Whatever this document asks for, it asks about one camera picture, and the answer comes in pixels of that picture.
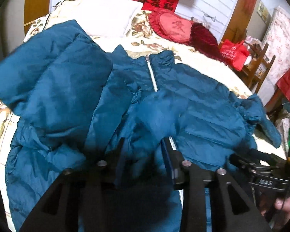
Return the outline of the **person's right hand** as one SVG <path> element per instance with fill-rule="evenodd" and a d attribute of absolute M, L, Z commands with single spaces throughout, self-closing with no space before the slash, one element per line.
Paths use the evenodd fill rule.
<path fill-rule="evenodd" d="M 290 196 L 286 199 L 275 198 L 269 193 L 262 193 L 259 203 L 259 211 L 263 217 L 267 216 L 270 209 L 281 211 L 273 225 L 273 231 L 280 231 L 290 220 Z"/>

